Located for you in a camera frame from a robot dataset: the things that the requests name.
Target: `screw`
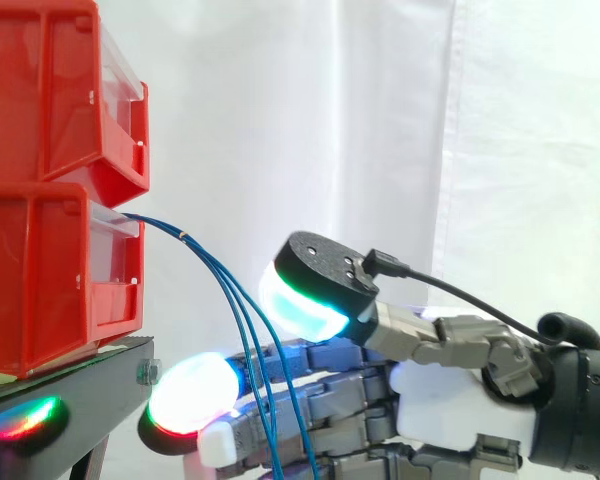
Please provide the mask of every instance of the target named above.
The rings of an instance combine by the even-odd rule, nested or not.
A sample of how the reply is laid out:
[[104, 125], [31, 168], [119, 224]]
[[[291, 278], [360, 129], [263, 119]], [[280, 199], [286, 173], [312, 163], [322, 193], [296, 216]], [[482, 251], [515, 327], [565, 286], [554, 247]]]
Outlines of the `screw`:
[[157, 358], [143, 360], [138, 367], [137, 382], [140, 385], [157, 385], [162, 375], [162, 362]]

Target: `white plastic part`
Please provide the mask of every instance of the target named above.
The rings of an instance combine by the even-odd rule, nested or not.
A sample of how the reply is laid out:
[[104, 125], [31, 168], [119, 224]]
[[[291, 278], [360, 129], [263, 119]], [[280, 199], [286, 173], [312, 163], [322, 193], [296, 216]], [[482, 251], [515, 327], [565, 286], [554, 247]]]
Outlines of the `white plastic part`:
[[200, 460], [205, 467], [222, 468], [236, 463], [238, 452], [233, 429], [227, 422], [214, 422], [198, 436]]
[[131, 135], [131, 102], [142, 100], [142, 83], [109, 32], [101, 25], [102, 96], [111, 117]]
[[137, 221], [91, 202], [90, 262], [93, 282], [131, 282], [125, 272], [125, 242], [140, 235]]
[[216, 480], [216, 469], [205, 467], [200, 461], [200, 452], [193, 452], [182, 457], [185, 480]]
[[403, 362], [391, 372], [400, 394], [397, 430], [408, 439], [450, 450], [470, 450], [478, 434], [517, 440], [528, 457], [535, 410], [496, 401], [479, 371]]

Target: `black wire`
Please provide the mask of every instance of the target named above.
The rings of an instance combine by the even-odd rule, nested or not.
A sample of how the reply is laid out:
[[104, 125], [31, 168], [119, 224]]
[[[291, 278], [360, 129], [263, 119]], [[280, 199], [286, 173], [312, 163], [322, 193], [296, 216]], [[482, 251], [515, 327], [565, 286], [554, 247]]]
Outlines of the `black wire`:
[[451, 285], [443, 280], [440, 280], [435, 277], [431, 277], [425, 273], [417, 272], [415, 270], [410, 270], [409, 273], [407, 274], [407, 276], [409, 278], [413, 278], [414, 280], [418, 280], [420, 282], [426, 283], [433, 287], [439, 288], [440, 290], [450, 293], [454, 297], [458, 297], [459, 299], [470, 303], [474, 307], [477, 307], [480, 310], [482, 310], [483, 312], [488, 313], [492, 317], [497, 318], [502, 323], [505, 323], [506, 325], [510, 326], [511, 328], [513, 328], [515, 330], [518, 330], [520, 333], [524, 333], [526, 336], [533, 338], [537, 342], [544, 343], [545, 345], [558, 345], [560, 343], [559, 341], [552, 340], [550, 338], [546, 338], [546, 337], [540, 335], [533, 328], [529, 328], [526, 325], [523, 325], [522, 323], [518, 322], [517, 320], [511, 318], [506, 313], [501, 312], [497, 308], [492, 307], [488, 303], [485, 303], [482, 300], [480, 300], [479, 298], [474, 297], [470, 293], [467, 293], [464, 290], [459, 289], [458, 287], [454, 287], [453, 285]]

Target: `black sensor cap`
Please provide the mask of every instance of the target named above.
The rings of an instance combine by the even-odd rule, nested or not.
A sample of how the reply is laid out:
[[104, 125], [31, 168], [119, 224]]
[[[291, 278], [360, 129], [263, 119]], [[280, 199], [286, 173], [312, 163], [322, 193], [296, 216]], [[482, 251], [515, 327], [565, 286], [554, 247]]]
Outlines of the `black sensor cap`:
[[148, 407], [138, 421], [138, 436], [149, 449], [161, 455], [186, 455], [198, 449], [198, 432], [191, 435], [169, 434], [151, 421]]
[[357, 318], [378, 295], [372, 283], [363, 285], [364, 256], [315, 233], [296, 232], [284, 244], [274, 266], [282, 280], [297, 292]]

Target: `led light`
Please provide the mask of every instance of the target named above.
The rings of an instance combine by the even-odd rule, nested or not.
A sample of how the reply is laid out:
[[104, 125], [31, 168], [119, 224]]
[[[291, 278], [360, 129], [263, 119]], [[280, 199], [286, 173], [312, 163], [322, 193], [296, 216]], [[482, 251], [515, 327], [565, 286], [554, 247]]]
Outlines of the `led light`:
[[287, 285], [270, 264], [260, 282], [262, 307], [269, 317], [304, 340], [322, 342], [337, 335], [349, 323], [346, 315], [305, 297]]
[[47, 425], [60, 405], [58, 397], [47, 397], [18, 405], [0, 414], [0, 440], [20, 440]]
[[171, 368], [149, 400], [151, 422], [172, 435], [192, 435], [233, 409], [238, 377], [217, 353], [202, 353]]

